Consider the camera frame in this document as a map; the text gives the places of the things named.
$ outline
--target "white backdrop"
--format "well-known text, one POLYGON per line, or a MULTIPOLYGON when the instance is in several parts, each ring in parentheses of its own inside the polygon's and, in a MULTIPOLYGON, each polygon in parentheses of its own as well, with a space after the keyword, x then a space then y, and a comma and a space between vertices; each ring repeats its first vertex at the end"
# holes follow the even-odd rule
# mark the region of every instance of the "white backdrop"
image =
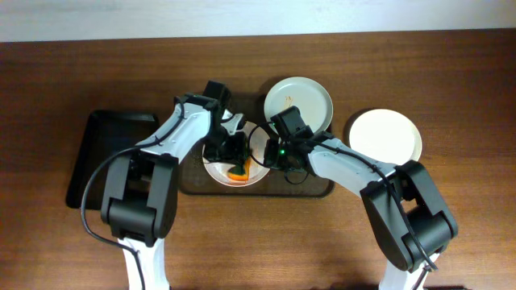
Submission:
POLYGON ((0 0, 0 41, 516 27, 516 0, 0 0))

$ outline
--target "robotic hand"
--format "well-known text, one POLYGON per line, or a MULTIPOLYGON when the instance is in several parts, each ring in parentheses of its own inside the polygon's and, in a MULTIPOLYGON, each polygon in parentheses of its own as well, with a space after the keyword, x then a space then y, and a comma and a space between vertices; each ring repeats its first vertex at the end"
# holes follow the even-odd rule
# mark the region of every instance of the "robotic hand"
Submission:
MULTIPOLYGON (((248 140, 238 132, 242 114, 227 108, 231 94, 209 82, 203 96, 187 94, 172 116, 152 136, 104 161, 92 175, 110 165, 101 218, 110 225, 113 242, 93 233, 85 220, 86 185, 81 216, 86 231, 123 249, 131 290, 169 289, 164 272, 164 238, 177 208, 177 166, 198 141, 210 162, 242 166, 248 140)), ((457 224, 426 169, 411 161, 384 164, 343 145, 327 132, 314 135, 296 107, 272 118, 281 142, 270 139, 264 165, 282 171, 306 171, 328 178, 362 197, 378 245, 388 264, 380 290, 422 289, 429 267, 457 235, 457 224), (401 200, 416 199, 408 214, 401 200)))

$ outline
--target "wooden table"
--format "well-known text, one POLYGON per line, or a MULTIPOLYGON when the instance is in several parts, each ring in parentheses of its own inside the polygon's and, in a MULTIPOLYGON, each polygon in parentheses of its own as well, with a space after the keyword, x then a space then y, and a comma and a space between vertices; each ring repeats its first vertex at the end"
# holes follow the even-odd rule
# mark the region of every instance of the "wooden table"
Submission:
MULTIPOLYGON (((419 128, 421 161, 460 225, 427 285, 516 288, 516 30, 0 44, 1 288, 127 288, 122 252, 65 206, 90 111, 165 119, 174 95, 209 79, 258 94, 290 76, 327 88, 337 137, 372 107, 419 128)), ((385 269, 361 201, 341 187, 322 200, 180 194, 165 248, 180 289, 346 288, 385 269)))

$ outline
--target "white plate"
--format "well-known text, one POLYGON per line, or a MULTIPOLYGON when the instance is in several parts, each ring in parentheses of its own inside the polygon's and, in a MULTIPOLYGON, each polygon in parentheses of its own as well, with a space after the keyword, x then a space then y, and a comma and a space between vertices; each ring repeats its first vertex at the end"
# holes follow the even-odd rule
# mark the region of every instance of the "white plate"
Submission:
POLYGON ((289 77, 268 91, 264 112, 267 121, 281 111, 296 106, 312 131, 318 133, 330 126, 333 104, 330 94, 317 82, 306 77, 289 77))
POLYGON ((418 128, 393 110, 370 110, 359 116, 349 132, 349 144, 366 156, 386 163, 418 161, 422 140, 418 128))
MULTIPOLYGON (((253 122, 246 122, 243 126, 243 131, 246 136, 249 136, 249 133, 251 133, 251 130, 256 126, 253 122)), ((268 134, 265 132, 262 128, 257 128, 254 133, 252 133, 251 137, 251 149, 252 149, 252 155, 255 156, 255 158, 260 161, 261 163, 264 162, 264 150, 265 146, 267 145, 268 140, 268 134)), ((225 163, 209 163, 208 160, 202 158, 202 162, 204 163, 204 168, 208 171, 208 174, 218 181, 221 184, 232 186, 232 187, 242 187, 242 186, 248 186, 251 184, 254 184, 258 182, 258 180, 261 180, 264 178, 269 168, 264 168, 257 164, 254 160, 251 160, 251 167, 249 168, 249 180, 247 181, 238 181, 238 180, 232 180, 231 178, 227 177, 227 171, 234 167, 233 164, 225 164, 225 163)))

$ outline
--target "wooden surface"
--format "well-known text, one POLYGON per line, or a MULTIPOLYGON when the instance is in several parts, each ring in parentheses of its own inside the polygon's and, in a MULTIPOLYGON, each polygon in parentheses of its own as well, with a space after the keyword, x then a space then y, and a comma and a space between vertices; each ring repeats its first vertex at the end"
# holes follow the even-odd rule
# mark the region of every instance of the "wooden surface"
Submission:
MULTIPOLYGON (((90 111, 165 119, 172 96, 209 79, 248 95, 289 76, 328 90, 337 137, 371 107, 419 128, 421 161, 460 225, 427 285, 516 288, 515 52, 515 30, 2 43, 1 288, 127 287, 122 252, 65 206, 90 111)), ((322 200, 180 194, 165 249, 175 288, 346 288, 385 268, 361 201, 340 187, 322 200)))

